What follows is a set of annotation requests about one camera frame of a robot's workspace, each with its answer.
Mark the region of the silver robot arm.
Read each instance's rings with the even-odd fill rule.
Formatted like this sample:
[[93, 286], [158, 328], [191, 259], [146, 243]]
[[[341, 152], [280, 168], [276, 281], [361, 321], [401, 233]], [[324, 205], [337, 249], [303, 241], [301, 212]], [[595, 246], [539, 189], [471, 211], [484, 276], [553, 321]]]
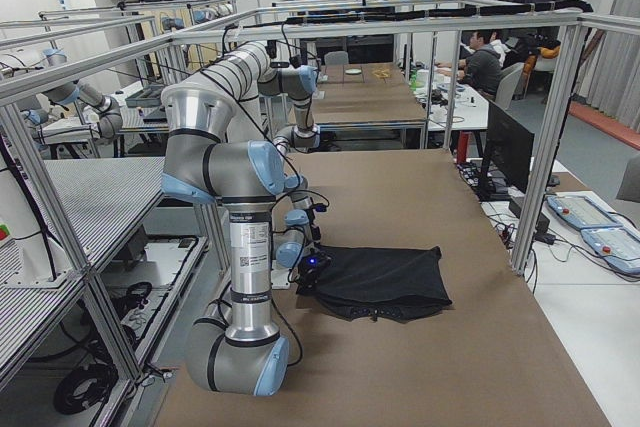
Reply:
[[271, 315], [271, 270], [282, 261], [272, 210], [305, 185], [284, 163], [290, 149], [319, 144], [315, 89], [311, 66], [280, 67], [265, 43], [247, 42], [162, 92], [164, 193], [229, 214], [228, 286], [187, 344], [188, 372], [204, 389], [271, 396], [283, 382], [290, 348]]
[[272, 136], [272, 142], [284, 156], [291, 148], [316, 148], [320, 142], [320, 127], [312, 114], [312, 97], [317, 88], [318, 71], [315, 67], [291, 61], [290, 67], [275, 61], [276, 41], [266, 43], [268, 69], [259, 78], [258, 92], [266, 97], [285, 94], [293, 104], [295, 123], [287, 125]]

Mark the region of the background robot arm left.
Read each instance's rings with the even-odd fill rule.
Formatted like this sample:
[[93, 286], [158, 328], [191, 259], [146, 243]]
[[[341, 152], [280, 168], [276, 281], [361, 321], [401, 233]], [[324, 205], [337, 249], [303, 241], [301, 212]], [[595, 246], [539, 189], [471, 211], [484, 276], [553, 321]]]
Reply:
[[[49, 110], [22, 108], [22, 114], [28, 124], [28, 130], [33, 140], [39, 146], [49, 146], [55, 149], [62, 144], [82, 144], [91, 142], [115, 142], [124, 135], [128, 127], [133, 128], [133, 107], [128, 107], [124, 102], [124, 91], [117, 91], [115, 96], [103, 95], [87, 83], [69, 83], [60, 88], [43, 92], [52, 106], [68, 110], [70, 106], [80, 106], [80, 113], [75, 116], [67, 116], [55, 121], [49, 119]], [[273, 139], [273, 144], [280, 148], [294, 146], [293, 130], [286, 137], [286, 132], [281, 132]], [[285, 192], [291, 196], [295, 209], [306, 212], [309, 225], [308, 236], [314, 242], [319, 242], [321, 233], [315, 226], [315, 211], [324, 212], [329, 203], [317, 204], [312, 200], [310, 193], [305, 190], [308, 182], [302, 174], [295, 174], [286, 179]]]

